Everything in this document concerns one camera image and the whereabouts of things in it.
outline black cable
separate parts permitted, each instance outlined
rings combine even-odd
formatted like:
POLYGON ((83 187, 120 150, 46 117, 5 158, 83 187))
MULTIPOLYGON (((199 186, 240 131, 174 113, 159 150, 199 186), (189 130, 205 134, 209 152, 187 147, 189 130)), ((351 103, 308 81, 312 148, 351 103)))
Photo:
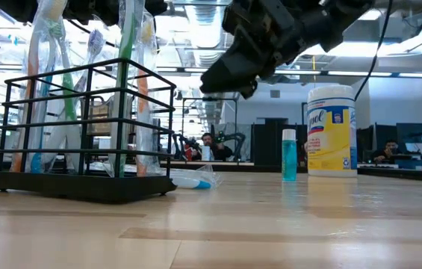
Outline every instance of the black cable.
MULTIPOLYGON (((79 24, 78 24, 78 23, 76 23, 76 22, 73 22, 71 19, 68 19, 68 22, 69 22, 69 23, 71 23, 72 25, 74 25, 76 28, 78 28, 78 29, 82 30, 83 32, 88 33, 88 34, 91 34, 90 30, 86 29, 85 27, 83 27, 83 26, 79 25, 79 24)), ((111 43, 111 42, 108 42, 108 41, 106 41, 106 45, 108 45, 108 46, 112 46, 112 47, 114 47, 114 48, 116 48, 116 47, 117 47, 115 44, 113 44, 113 43, 111 43)))
POLYGON ((380 37, 380 41, 378 42, 378 46, 376 47, 376 53, 375 53, 375 56, 373 56, 373 61, 372 61, 372 65, 370 67, 370 71, 368 72, 367 77, 363 81, 363 83, 362 83, 359 91, 355 95, 355 101, 359 98, 360 93, 362 92, 363 88, 365 87, 365 85, 367 84, 368 80, 372 76, 373 69, 375 69, 376 60, 378 59, 378 51, 380 50, 380 47, 383 44, 383 40, 385 39, 385 34, 387 32, 388 22, 390 21, 390 15, 391 15, 391 8, 392 7, 393 7, 393 0, 389 0, 388 1, 387 13, 385 15, 385 22, 383 23, 382 36, 380 37))
POLYGON ((413 28, 416 28, 416 29, 419 29, 420 27, 418 27, 418 26, 414 26, 414 25, 412 25, 409 21, 408 21, 408 19, 403 19, 403 21, 408 25, 408 26, 410 26, 410 27, 413 27, 413 28))

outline table surface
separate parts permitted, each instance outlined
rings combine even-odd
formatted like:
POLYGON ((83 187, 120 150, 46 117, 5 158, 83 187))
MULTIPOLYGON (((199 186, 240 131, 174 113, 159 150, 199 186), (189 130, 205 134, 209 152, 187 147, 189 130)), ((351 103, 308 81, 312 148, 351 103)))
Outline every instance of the table surface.
POLYGON ((125 205, 0 193, 0 269, 422 268, 422 182, 220 176, 125 205))

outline lysol wipes container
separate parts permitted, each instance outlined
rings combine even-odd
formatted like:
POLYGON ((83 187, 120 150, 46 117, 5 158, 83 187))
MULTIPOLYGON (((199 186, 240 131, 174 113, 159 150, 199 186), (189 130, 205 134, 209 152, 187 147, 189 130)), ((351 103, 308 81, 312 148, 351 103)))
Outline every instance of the lysol wipes container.
POLYGON ((353 89, 333 85, 308 94, 308 174, 357 176, 356 114, 353 89))

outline teal bottle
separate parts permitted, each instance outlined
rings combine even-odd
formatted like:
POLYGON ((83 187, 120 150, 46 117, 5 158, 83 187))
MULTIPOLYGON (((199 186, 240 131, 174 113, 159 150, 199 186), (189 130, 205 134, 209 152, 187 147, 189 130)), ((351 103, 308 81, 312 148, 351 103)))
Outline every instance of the teal bottle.
POLYGON ((282 181, 297 180, 297 142, 293 129, 282 132, 282 181))

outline clear plastic bag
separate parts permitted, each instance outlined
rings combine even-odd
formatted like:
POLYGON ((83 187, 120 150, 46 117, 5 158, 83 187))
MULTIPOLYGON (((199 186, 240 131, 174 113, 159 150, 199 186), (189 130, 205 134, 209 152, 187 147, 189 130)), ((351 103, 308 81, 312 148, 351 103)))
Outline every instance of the clear plastic bag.
MULTIPOLYGON (((92 64, 96 61, 97 57, 101 54, 103 47, 106 44, 106 37, 108 36, 108 27, 105 23, 101 22, 98 24, 94 24, 96 27, 91 31, 89 39, 88 39, 88 49, 87 49, 87 58, 84 61, 84 64, 92 64)), ((87 78, 88 78, 88 71, 84 71, 81 74, 80 79, 74 86, 73 90, 77 92, 84 92, 87 86, 87 78)), ((78 103, 78 98, 74 98, 72 100, 72 106, 76 109, 78 103)), ((66 120, 66 112, 65 108, 61 109, 59 113, 58 121, 65 121, 66 120)), ((48 149, 59 149, 61 147, 66 147, 65 140, 67 137, 72 135, 80 135, 76 134, 76 129, 68 129, 68 126, 55 126, 51 128, 50 133, 51 137, 47 141, 46 148, 48 149)), ((55 162, 56 153, 47 153, 43 158, 43 165, 47 169, 52 169, 53 164, 55 162)))
POLYGON ((178 188, 215 189, 222 183, 222 176, 212 170, 208 164, 198 170, 171 169, 173 184, 178 188))
MULTIPOLYGON (((140 33, 140 27, 143 21, 143 12, 144 12, 144 0, 120 0, 120 25, 121 25, 121 42, 120 42, 120 58, 135 59, 136 57, 132 54, 133 48, 137 45, 138 33, 140 33)), ((116 87, 127 88, 127 79, 122 79, 123 74, 129 74, 129 68, 125 64, 118 65, 116 87)), ((120 93, 115 93, 112 108, 111 108, 111 117, 119 117, 119 103, 120 103, 120 93)), ((131 107, 132 99, 129 102, 129 99, 124 102, 124 114, 125 118, 130 118, 131 116, 131 107)), ((130 125, 122 125, 122 143, 120 149, 127 149, 128 141, 127 137, 129 134, 130 125)), ((111 124, 111 145, 117 144, 118 136, 118 124, 111 124)), ((109 160, 111 168, 108 171, 108 174, 111 177, 114 177, 115 173, 119 173, 119 176, 124 176, 124 167, 125 167, 125 154, 120 155, 120 170, 114 171, 114 164, 116 161, 116 154, 110 154, 109 160)))
MULTIPOLYGON (((144 12, 143 24, 140 33, 139 50, 139 64, 144 65, 147 69, 155 69, 157 53, 157 42, 154 27, 154 19, 147 11, 144 12)), ((138 75, 145 75, 144 71, 139 70, 138 75)), ((154 93, 148 91, 148 78, 139 78, 137 80, 137 87, 139 93, 144 96, 155 98, 154 93)), ((151 111, 155 109, 155 104, 148 102, 143 98, 137 98, 137 121, 142 123, 153 124, 151 111)), ((156 132, 150 128, 136 126, 136 145, 138 151, 157 152, 158 140, 156 139, 156 132)), ((137 176, 148 176, 156 174, 160 170, 159 160, 157 156, 138 155, 137 162, 137 176)))
MULTIPOLYGON (((36 75, 40 72, 52 71, 55 68, 55 57, 56 57, 56 41, 53 33, 55 31, 63 30, 56 25, 62 25, 63 17, 62 13, 66 7, 67 0, 53 1, 53 0, 41 0, 38 1, 37 12, 33 21, 33 32, 30 39, 30 46, 28 49, 28 65, 26 67, 28 75, 36 75)), ((33 83, 28 81, 24 99, 30 96, 30 93, 34 93, 34 97, 40 97, 48 95, 47 90, 49 87, 46 84, 33 83)), ((31 115, 32 122, 39 122, 46 115, 47 102, 34 103, 34 114, 31 115)), ((23 105, 23 113, 21 123, 26 122, 28 116, 28 104, 23 105)), ((22 149, 25 139, 25 130, 19 131, 18 139, 14 145, 17 149, 22 149)), ((42 146, 43 142, 43 128, 32 128, 30 129, 30 140, 28 144, 29 149, 37 149, 42 146)), ((27 164, 25 165, 25 172, 41 171, 40 165, 37 165, 36 169, 31 169, 31 165, 34 163, 40 163, 40 153, 30 153, 27 157, 27 164)), ((15 153, 12 158, 12 164, 10 171, 19 172, 22 166, 22 153, 15 153)))
MULTIPOLYGON (((91 170, 110 170, 109 163, 94 162, 90 165, 91 170)), ((135 165, 126 164, 124 171, 127 173, 136 173, 137 168, 135 165)), ((161 168, 159 170, 162 176, 166 175, 166 170, 161 168)), ((187 189, 215 189, 223 182, 223 178, 218 173, 212 170, 210 164, 205 165, 198 170, 183 170, 183 169, 171 169, 170 178, 173 180, 173 184, 178 188, 187 189)))

